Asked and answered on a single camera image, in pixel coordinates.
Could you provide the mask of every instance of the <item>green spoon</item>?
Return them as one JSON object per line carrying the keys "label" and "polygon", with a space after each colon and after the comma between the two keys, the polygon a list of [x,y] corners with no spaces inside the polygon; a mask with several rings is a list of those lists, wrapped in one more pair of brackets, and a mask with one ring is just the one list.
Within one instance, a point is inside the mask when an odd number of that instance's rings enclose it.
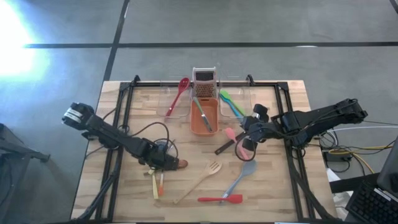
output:
{"label": "green spoon", "polygon": [[225,90],[221,90],[220,94],[227,100],[229,100],[235,107],[236,109],[238,109],[238,111],[245,116],[244,110],[242,109],[242,107],[240,107],[239,105],[237,105],[232,99],[231,96],[229,95],[229,93]]}

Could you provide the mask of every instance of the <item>knife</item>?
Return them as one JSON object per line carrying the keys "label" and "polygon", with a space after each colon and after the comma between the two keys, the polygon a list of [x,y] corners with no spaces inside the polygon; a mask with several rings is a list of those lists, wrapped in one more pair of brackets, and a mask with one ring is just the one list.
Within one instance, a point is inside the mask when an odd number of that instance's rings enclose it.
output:
{"label": "knife", "polygon": [[197,104],[197,106],[198,106],[198,108],[199,108],[199,110],[200,110],[200,112],[201,112],[201,117],[203,118],[203,121],[205,122],[205,125],[206,125],[206,127],[207,127],[207,130],[209,130],[209,132],[213,132],[213,130],[212,130],[211,126],[210,126],[210,123],[209,123],[209,121],[207,120],[207,117],[206,117],[205,113],[203,112],[203,110],[202,110],[202,108],[201,108],[201,106],[200,106],[200,103],[199,103],[198,98],[194,96],[192,99],[193,99],[194,102]]}

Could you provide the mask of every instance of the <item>clear plastic container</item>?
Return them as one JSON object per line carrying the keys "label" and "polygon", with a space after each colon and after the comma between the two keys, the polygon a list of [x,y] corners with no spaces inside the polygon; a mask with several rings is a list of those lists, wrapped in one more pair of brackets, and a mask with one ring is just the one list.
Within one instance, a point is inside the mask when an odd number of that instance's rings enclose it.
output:
{"label": "clear plastic container", "polygon": [[[219,79],[218,100],[221,115],[234,119],[252,114],[249,82],[243,77],[232,75],[223,75]],[[231,86],[230,84],[234,82],[240,82],[240,84],[238,86]],[[231,101],[223,99],[223,92],[229,95]]]}
{"label": "clear plastic container", "polygon": [[[182,78],[185,77],[173,77],[175,81],[160,81],[159,104],[156,110],[157,115],[166,117],[174,99],[178,95],[178,86],[172,83],[179,83]],[[192,88],[189,87],[181,93],[168,118],[179,119],[189,115],[191,108],[191,91]]]}

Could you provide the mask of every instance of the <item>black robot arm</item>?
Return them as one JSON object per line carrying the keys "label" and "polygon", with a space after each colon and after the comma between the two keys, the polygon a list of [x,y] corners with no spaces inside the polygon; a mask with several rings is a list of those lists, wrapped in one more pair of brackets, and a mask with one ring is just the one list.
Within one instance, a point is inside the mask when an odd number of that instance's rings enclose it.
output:
{"label": "black robot arm", "polygon": [[357,99],[345,99],[335,105],[308,112],[289,111],[269,122],[267,108],[255,105],[252,116],[243,118],[241,127],[249,135],[243,146],[253,150],[266,139],[289,139],[293,147],[304,147],[315,135],[339,124],[358,124],[368,115]]}
{"label": "black robot arm", "polygon": [[179,159],[165,153],[167,146],[159,148],[146,138],[128,136],[95,115],[91,106],[72,103],[63,115],[62,121],[77,130],[85,130],[82,135],[86,138],[97,136],[99,142],[108,149],[123,146],[142,165],[148,164],[156,169],[177,170]]}

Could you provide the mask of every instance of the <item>wooden spatula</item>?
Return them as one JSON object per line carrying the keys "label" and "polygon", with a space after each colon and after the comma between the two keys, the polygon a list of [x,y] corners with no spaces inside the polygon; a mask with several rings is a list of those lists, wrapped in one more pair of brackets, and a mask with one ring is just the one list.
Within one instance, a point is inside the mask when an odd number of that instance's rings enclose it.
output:
{"label": "wooden spatula", "polygon": [[194,181],[194,183],[191,185],[191,187],[189,187],[187,190],[185,190],[184,193],[181,194],[181,195],[179,196],[178,199],[174,200],[174,203],[179,203],[179,201],[181,201],[181,199],[183,199],[183,198],[184,198],[185,196],[187,196],[193,189],[195,189],[195,187],[196,187],[197,185],[199,185],[200,182],[202,182],[206,177],[208,177],[208,176],[210,176],[210,175],[213,175],[213,174],[217,173],[218,171],[220,171],[222,165],[223,165],[223,164],[220,163],[220,162],[217,162],[217,161],[210,161],[210,162],[207,164],[207,166],[206,166],[205,170],[203,171],[203,173],[201,174],[201,176],[200,176],[196,181]]}

